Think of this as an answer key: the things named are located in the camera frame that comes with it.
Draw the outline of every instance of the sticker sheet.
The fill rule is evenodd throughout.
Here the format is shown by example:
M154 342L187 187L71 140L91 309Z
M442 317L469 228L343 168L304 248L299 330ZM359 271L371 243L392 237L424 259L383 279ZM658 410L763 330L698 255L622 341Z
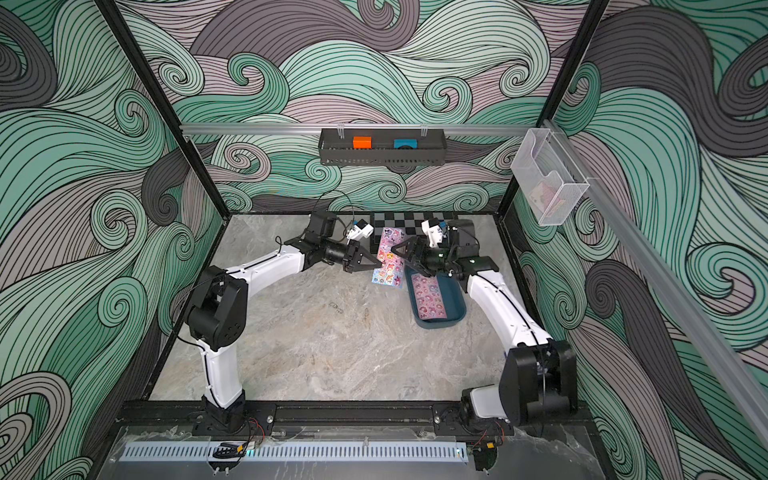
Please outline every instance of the sticker sheet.
M405 261L392 253L392 245L397 245L406 239L406 233L400 228L386 227L382 232L382 240L379 243L379 253L376 258L382 263L381 268L373 271L373 282L382 285L402 288L402 275L405 269Z
M448 318L437 277L414 273L411 275L411 283L413 283L413 295L416 298L420 319Z

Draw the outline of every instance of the gray marble surface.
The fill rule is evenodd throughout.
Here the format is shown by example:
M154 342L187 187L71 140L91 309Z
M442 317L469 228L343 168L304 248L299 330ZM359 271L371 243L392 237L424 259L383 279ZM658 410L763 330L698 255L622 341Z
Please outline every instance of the gray marble surface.
M520 298L490 215L475 222L481 254L500 266ZM233 266L276 249L274 237L299 235L307 216L235 216L214 256ZM341 237L342 228L336 229ZM456 326L422 329L402 290L371 282L371 273L345 273L320 263L252 297L237 343L240 379L248 399L458 400L463 389L498 381L502 345L485 314L464 296L467 316ZM190 339L187 327L182 338ZM196 347L176 342L154 387L153 400L203 395Z

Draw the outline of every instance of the black and white checkerboard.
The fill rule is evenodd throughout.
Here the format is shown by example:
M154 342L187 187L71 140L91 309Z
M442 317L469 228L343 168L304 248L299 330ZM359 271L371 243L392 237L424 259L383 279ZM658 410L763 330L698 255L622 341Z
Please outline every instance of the black and white checkerboard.
M424 235L422 222L432 218L440 220L453 220L458 218L453 212L404 212L397 214L385 212L373 214L373 235L371 236L371 252L379 251L379 242L382 239L384 227L398 227L406 231L406 235Z

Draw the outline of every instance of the blue tray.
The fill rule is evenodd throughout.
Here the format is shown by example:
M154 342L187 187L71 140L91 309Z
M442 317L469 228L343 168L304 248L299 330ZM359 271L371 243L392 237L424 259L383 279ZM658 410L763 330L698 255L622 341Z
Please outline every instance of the blue tray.
M411 269L410 267L406 267L408 295L411 298L413 316L419 326L426 329L441 329L447 326L453 326L464 318L464 316L467 314L467 305L464 303L464 293L462 292L462 286L449 276L438 275L437 284L440 287L440 295L442 295L442 303L445 306L445 315L447 318L424 320L420 319L419 308L416 306L416 296L413 294L413 282L411 281L411 275L414 273L416 273L415 270Z

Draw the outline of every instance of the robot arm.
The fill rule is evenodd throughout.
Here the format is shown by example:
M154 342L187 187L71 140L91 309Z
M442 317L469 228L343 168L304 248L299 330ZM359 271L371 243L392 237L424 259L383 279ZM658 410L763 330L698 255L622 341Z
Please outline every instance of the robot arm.
M471 275L467 293L490 320L505 352L520 345L547 345L552 338L528 315L499 272L484 270Z
M184 318L200 347L206 410L225 430L242 425L238 415L243 411L245 392L237 374L235 341L245 329L248 298L318 262L341 263L350 273L381 267L359 242L373 232L367 222L353 225L346 242L331 240L335 224L335 215L312 214L303 233L278 250L226 270L209 267L190 295Z
M577 409L576 359L567 342L557 342L515 299L490 257L479 256L479 242L469 220L430 220L426 237L411 237L392 247L425 276L455 278L483 309L502 341L506 362L498 385L462 393L462 419L480 431L489 419L512 425Z

